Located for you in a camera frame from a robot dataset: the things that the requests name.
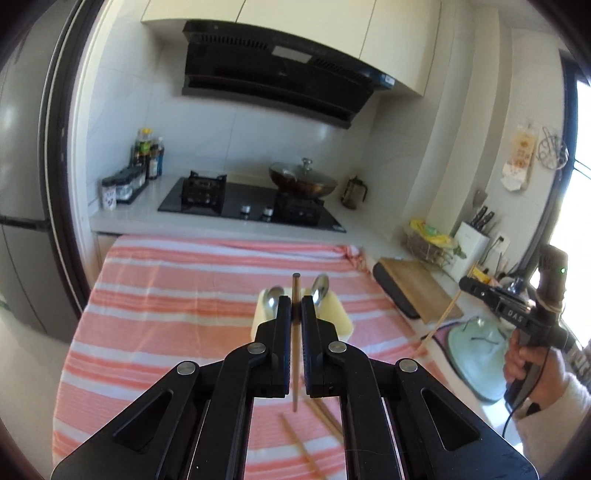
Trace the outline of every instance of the french press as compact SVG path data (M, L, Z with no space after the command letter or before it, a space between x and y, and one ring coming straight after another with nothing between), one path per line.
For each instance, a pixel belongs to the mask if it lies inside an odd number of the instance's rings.
M363 183L362 180L359 180L356 175L347 182L347 186L340 198L340 202L348 209L355 210L361 202L365 201L367 194L367 185Z

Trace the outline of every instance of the refrigerator door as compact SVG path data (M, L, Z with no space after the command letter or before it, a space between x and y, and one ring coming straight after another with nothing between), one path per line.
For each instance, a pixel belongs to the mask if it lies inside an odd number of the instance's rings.
M75 0L52 4L5 66L0 93L0 216L47 218L43 162L45 111L55 60Z
M22 288L21 280L12 263L12 258L6 245L4 229L0 226L0 293L6 299L8 307L14 316L26 325L45 332L43 325L37 318L27 294Z
M9 225L3 225L2 230L23 290L23 293L18 291L14 278L4 278L5 272L10 269L7 268L4 256L0 254L0 291L8 306L17 319L33 324L30 312L24 306L23 295L26 296L48 335L69 343L76 331L78 316L71 298L66 294L63 271L56 264L49 234ZM0 242L0 251L4 248L2 243Z

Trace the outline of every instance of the knife block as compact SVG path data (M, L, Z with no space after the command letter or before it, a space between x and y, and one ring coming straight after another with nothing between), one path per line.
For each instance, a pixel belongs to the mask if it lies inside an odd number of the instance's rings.
M462 247L466 258L460 258L453 254L449 263L443 265L443 269L455 281L460 281L460 278L468 273L470 267L478 262L491 239L473 229L466 222L462 222L454 238Z

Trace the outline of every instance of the black range hood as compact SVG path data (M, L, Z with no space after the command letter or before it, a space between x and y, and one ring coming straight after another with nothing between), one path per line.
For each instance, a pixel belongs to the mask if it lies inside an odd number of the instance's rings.
M332 48L233 22L188 21L184 95L279 108L349 128L375 90L394 79Z

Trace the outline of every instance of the striped tablecloth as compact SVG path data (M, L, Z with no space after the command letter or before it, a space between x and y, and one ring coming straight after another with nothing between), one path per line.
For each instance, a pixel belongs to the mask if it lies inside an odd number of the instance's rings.
M418 346L354 247L308 243L119 238L105 260L67 355L54 414L57 464L177 363L218 361L250 341L258 294L302 286L326 272L355 330L349 343L395 362ZM419 359L435 376L428 358ZM343 448L305 403L257 399L246 460L249 479L313 479L284 430L284 413L328 478L345 477ZM338 415L336 401L328 402Z

